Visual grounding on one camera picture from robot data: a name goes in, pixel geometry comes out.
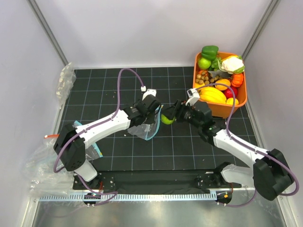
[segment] orange bin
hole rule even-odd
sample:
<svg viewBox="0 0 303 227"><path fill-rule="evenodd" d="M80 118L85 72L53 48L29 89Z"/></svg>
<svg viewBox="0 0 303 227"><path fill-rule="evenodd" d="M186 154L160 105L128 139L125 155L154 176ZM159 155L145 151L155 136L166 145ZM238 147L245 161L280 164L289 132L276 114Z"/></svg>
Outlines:
<svg viewBox="0 0 303 227"><path fill-rule="evenodd" d="M231 55L236 55L233 53L225 53L225 52L218 52L217 57L221 57L222 59L227 58L228 56ZM196 55L195 59L195 67L194 67L194 78L193 78L193 87L195 85L195 79L200 71L200 68L197 64L198 60L201 58L201 53L198 53ZM238 96L237 99L239 101L239 105L235 106L235 109L233 112L235 112L239 107L243 106L246 101L247 101L247 92L246 92L246 79L245 79L245 72L243 72L244 75L244 81L243 84L238 87ZM216 117L222 117L222 118L227 118L229 114L232 111L232 106L231 105L226 105L226 104L218 104L218 103L210 103L207 102L209 108L212 110L212 115Z"/></svg>

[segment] plastic bag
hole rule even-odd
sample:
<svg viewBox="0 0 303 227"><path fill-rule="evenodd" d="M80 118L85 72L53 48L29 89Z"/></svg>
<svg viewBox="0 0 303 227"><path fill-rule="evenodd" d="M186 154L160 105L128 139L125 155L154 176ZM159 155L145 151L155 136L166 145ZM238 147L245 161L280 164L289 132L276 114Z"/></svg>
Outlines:
<svg viewBox="0 0 303 227"><path fill-rule="evenodd" d="M82 125L79 121L75 121L74 122L74 127L77 127L77 126L80 126ZM97 158L100 158L100 157L103 157L98 145L96 143L94 143L93 145L91 145L89 148L87 148L85 150L85 158L88 160L88 161L91 161L91 160L95 160Z"/></svg>
<svg viewBox="0 0 303 227"><path fill-rule="evenodd" d="M24 173L30 178L32 196L64 196L71 190L73 172L67 172L66 169L57 174L53 172L53 165L57 158L53 149L55 140L44 139L44 144L34 151L25 164ZM59 161L58 168L62 166L62 162Z"/></svg>
<svg viewBox="0 0 303 227"><path fill-rule="evenodd" d="M152 139L158 132L160 126L160 116L162 107L158 107L159 111L155 115L155 123L153 124L141 124L138 126L134 126L129 128L127 131L131 135L135 135L144 140Z"/></svg>
<svg viewBox="0 0 303 227"><path fill-rule="evenodd" d="M73 63L68 63L61 71L59 82L57 85L56 95L60 105L63 105L76 80Z"/></svg>

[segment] wall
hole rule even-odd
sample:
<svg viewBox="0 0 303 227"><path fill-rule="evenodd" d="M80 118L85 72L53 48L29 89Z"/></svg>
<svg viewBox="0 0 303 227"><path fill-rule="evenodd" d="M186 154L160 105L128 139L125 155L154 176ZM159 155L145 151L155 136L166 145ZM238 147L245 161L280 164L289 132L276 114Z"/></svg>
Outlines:
<svg viewBox="0 0 303 227"><path fill-rule="evenodd" d="M204 45L242 54L270 0L37 0L79 68L185 66Z"/></svg>
<svg viewBox="0 0 303 227"><path fill-rule="evenodd" d="M245 61L248 97L268 149L280 149L303 182L303 2L281 1ZM303 191L290 198L299 217Z"/></svg>
<svg viewBox="0 0 303 227"><path fill-rule="evenodd" d="M0 40L0 226L13 227L28 200L22 165L52 132L63 65L25 0L2 1Z"/></svg>

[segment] yellow banana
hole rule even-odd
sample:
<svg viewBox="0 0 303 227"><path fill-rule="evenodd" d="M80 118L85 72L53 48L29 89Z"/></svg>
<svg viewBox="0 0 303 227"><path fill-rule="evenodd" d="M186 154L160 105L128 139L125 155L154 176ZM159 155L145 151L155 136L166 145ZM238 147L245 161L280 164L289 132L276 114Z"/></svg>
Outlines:
<svg viewBox="0 0 303 227"><path fill-rule="evenodd" d="M200 94L205 94L206 92L214 92L217 97L221 98L223 101L226 102L226 96L223 94L222 91L219 91L218 89L214 87L204 87L201 89Z"/></svg>
<svg viewBox="0 0 303 227"><path fill-rule="evenodd" d="M211 102L211 103L225 104L225 102L222 99L219 99L217 97L213 97L213 96L210 96L210 95L202 94L202 95L200 95L200 98L203 101L207 101L207 102Z"/></svg>

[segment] red tomato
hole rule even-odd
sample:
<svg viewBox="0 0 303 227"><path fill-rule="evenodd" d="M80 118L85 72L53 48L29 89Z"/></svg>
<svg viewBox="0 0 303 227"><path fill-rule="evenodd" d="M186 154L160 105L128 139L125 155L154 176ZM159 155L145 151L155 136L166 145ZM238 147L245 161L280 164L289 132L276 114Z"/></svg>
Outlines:
<svg viewBox="0 0 303 227"><path fill-rule="evenodd" d="M238 90L237 90L237 88L235 88L235 87L233 87L233 86L231 86L231 88L232 88L232 90L234 91L234 93L235 93L235 95L236 95L236 97L237 97L237 95L238 95ZM232 98L232 92L231 92L229 89L226 89L225 91L223 91L223 93L225 94L225 96L226 96L227 99L228 99L228 98Z"/></svg>

